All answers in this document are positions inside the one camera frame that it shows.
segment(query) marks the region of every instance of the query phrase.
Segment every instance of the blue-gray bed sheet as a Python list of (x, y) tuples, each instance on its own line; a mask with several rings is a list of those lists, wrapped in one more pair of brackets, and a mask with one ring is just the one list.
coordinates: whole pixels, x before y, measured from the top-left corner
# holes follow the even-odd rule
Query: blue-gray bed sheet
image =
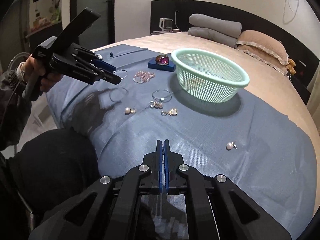
[[(99, 51), (104, 60), (128, 76), (115, 86), (105, 81), (87, 85), (64, 77), (47, 93), (57, 127), (73, 127), (93, 143), (102, 175), (124, 175), (169, 139), (171, 150), (202, 174), (225, 174), (296, 239), (313, 215), (316, 157), (306, 133), (263, 100), (241, 89), (228, 102), (207, 103), (187, 94), (175, 73), (152, 70), (149, 82), (133, 82), (159, 53), (119, 45)], [(173, 92), (162, 116), (148, 104), (158, 89)], [(136, 113), (125, 115), (126, 107)], [(238, 149), (227, 151), (235, 142)], [(188, 239), (183, 196), (143, 197), (152, 207), (157, 232), (165, 239)]]

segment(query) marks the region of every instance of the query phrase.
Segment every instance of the peach pillow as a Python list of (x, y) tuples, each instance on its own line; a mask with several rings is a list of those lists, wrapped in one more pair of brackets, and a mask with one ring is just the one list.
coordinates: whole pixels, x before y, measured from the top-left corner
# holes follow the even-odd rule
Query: peach pillow
[(289, 64), (284, 46), (264, 33), (253, 30), (244, 31), (240, 34), (237, 44), (256, 47), (278, 59), (282, 65)]
[(273, 67), (284, 75), (287, 74), (287, 68), (284, 65), (280, 64), (278, 59), (256, 47), (248, 45), (238, 45), (238, 50), (243, 51), (244, 53), (264, 62), (265, 64)]

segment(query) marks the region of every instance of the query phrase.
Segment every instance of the folded blanket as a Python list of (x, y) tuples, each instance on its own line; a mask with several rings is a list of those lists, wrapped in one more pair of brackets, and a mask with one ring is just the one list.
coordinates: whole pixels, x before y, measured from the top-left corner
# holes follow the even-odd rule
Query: folded blanket
[(189, 22), (193, 26), (212, 29), (236, 39), (239, 38), (242, 30), (239, 22), (225, 21), (198, 13), (191, 15)]
[(237, 45), (236, 45), (237, 40), (235, 38), (224, 35), (222, 33), (219, 33), (211, 29), (191, 27), (188, 31), (188, 34), (191, 36), (204, 38), (210, 41), (215, 41), (217, 43), (227, 45), (233, 49), (237, 48)]

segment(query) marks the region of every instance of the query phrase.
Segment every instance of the teddy bear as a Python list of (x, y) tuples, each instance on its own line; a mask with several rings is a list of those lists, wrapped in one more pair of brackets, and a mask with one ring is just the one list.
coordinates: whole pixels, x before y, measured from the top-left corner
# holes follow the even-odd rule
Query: teddy bear
[(296, 63), (290, 58), (288, 59), (288, 62), (289, 62), (289, 64), (285, 67), (287, 68), (287, 70), (290, 71), (291, 75), (293, 76), (296, 73), (296, 71), (294, 70)]

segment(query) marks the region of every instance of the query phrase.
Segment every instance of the floor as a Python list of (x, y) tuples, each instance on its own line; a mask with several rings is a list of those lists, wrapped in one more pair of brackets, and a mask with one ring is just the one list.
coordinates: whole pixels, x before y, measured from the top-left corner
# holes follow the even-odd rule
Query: floor
[[(50, 113), (47, 99), (45, 94), (40, 96), (37, 101), (32, 102), (31, 115), (28, 119), (27, 125), (24, 128), (20, 141), (18, 145), (16, 145), (16, 152), (19, 152), (23, 145), (35, 138), (39, 134), (56, 129), (52, 115)], [(14, 146), (10, 146), (4, 151), (1, 152), (5, 158), (14, 156)]]

